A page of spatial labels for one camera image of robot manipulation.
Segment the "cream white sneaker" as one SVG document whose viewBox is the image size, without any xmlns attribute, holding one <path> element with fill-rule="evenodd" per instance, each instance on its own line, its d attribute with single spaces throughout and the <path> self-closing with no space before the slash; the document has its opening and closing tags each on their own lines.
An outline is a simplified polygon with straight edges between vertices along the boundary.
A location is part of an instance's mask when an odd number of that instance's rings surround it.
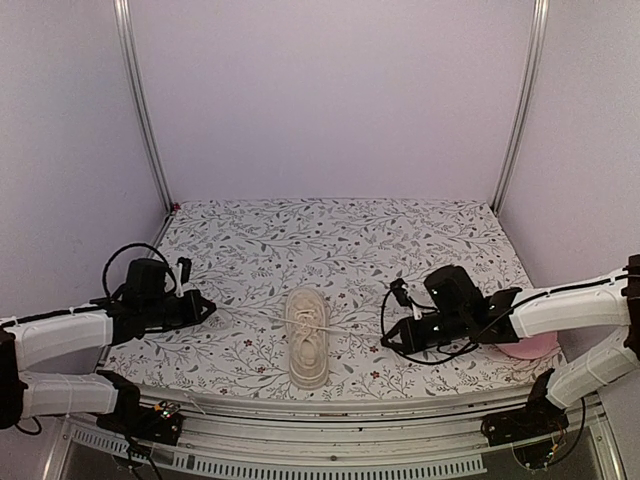
<svg viewBox="0 0 640 480">
<path fill-rule="evenodd" d="M 297 388 L 312 391 L 329 379 L 329 340 L 345 330 L 329 323 L 329 308 L 320 292 L 309 286 L 291 290 L 284 310 L 268 316 L 286 328 L 289 377 Z"/>
</svg>

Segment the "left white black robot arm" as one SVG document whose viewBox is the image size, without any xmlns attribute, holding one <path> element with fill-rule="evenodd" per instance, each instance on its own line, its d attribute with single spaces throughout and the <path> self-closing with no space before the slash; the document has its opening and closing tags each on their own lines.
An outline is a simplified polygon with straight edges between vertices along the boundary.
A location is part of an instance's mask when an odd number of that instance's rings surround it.
<svg viewBox="0 0 640 480">
<path fill-rule="evenodd" d="M 1 426 L 27 418 L 88 413 L 122 435 L 147 434 L 176 420 L 165 404 L 144 407 L 140 390 L 121 375 L 34 373 L 34 365 L 82 350 L 115 347 L 147 334 L 197 326 L 217 309 L 197 289 L 187 290 L 191 262 L 176 266 L 141 258 L 130 262 L 114 292 L 80 307 L 13 318 L 1 324 Z"/>
</svg>

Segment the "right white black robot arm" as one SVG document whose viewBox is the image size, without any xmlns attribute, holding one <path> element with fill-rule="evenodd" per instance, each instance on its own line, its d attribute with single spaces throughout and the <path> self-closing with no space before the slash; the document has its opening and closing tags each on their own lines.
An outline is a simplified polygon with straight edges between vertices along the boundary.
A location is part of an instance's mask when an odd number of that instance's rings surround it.
<svg viewBox="0 0 640 480">
<path fill-rule="evenodd" d="M 571 363 L 540 375 L 517 427 L 537 436 L 582 397 L 639 367 L 639 258 L 581 283 L 551 288 L 512 287 L 485 296 L 461 266 L 447 265 L 424 281 L 432 306 L 418 305 L 403 280 L 389 289 L 413 314 L 383 329 L 382 346 L 403 358 L 458 339 L 461 354 L 481 344 L 516 344 L 551 332 L 611 326 L 612 334 Z"/>
</svg>

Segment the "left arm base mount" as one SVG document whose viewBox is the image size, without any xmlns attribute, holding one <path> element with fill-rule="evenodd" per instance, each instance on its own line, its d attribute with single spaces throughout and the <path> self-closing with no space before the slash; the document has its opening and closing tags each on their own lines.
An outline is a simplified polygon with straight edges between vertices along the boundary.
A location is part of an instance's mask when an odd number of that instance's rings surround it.
<svg viewBox="0 0 640 480">
<path fill-rule="evenodd" d="M 114 410 L 99 414 L 96 425 L 127 439 L 176 446 L 182 433 L 184 416 L 178 404 L 160 401 L 154 406 L 140 403 L 135 385 L 120 385 Z"/>
</svg>

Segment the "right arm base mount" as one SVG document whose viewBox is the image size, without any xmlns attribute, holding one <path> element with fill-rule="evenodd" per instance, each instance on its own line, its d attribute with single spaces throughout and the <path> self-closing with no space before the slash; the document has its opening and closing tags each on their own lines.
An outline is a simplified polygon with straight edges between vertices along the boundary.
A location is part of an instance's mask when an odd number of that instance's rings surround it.
<svg viewBox="0 0 640 480">
<path fill-rule="evenodd" d="M 550 435 L 568 425 L 566 408 L 540 397 L 528 399 L 522 407 L 485 415 L 480 432 L 490 446 L 498 446 Z"/>
</svg>

